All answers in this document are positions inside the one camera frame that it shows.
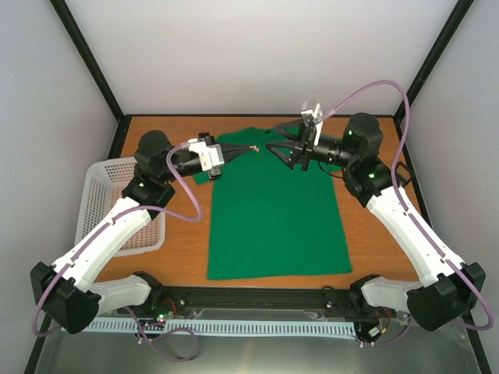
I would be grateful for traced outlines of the green t-shirt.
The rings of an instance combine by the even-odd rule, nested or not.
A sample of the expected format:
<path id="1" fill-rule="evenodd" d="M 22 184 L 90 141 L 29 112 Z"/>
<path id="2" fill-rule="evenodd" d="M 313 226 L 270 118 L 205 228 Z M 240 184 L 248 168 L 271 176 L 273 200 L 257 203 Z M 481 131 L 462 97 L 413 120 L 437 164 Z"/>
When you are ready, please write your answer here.
<path id="1" fill-rule="evenodd" d="M 258 149 L 211 183 L 208 280 L 352 272 L 333 178 L 317 166 L 287 168 L 265 148 L 282 139 L 254 127 L 217 137 Z"/>

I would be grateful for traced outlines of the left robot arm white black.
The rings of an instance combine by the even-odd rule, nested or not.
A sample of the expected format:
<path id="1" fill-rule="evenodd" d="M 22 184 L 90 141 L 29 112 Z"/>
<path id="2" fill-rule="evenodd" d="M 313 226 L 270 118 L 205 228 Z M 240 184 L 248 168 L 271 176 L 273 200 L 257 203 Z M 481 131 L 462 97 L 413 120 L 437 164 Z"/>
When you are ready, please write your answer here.
<path id="1" fill-rule="evenodd" d="M 137 306 L 148 314 L 159 310 L 163 286 L 150 274 L 137 271 L 121 280 L 101 283 L 97 276 L 135 233 L 161 213 L 174 215 L 166 208 L 175 195 L 173 182 L 184 188 L 196 209 L 196 216 L 183 220 L 197 222 L 202 209 L 184 178 L 204 173 L 210 180 L 218 179 L 226 164 L 257 149 L 220 143 L 208 132 L 178 146 L 160 130 L 143 135 L 134 155 L 133 177 L 109 213 L 65 255 L 50 265 L 39 262 L 30 271 L 36 302 L 33 333 L 44 336 L 37 327 L 41 313 L 75 334 L 96 317 L 117 309 Z"/>

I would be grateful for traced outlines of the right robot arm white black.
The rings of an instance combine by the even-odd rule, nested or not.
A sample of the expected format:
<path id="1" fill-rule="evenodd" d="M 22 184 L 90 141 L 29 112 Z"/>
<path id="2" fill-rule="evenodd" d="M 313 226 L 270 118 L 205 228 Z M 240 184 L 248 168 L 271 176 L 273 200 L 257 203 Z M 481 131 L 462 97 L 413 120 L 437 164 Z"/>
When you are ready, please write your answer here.
<path id="1" fill-rule="evenodd" d="M 416 271 L 416 281 L 388 280 L 372 274 L 351 285 L 352 304 L 359 312 L 385 307 L 408 313 L 423 329 L 434 331 L 473 308 L 486 274 L 468 264 L 431 231 L 413 207 L 408 179 L 378 156 L 384 135 L 377 118 L 354 114 L 342 137 L 323 135 L 312 114 L 275 126 L 282 141 L 266 148 L 288 168 L 307 170 L 311 161 L 339 167 L 342 181 L 361 206 L 389 231 Z"/>

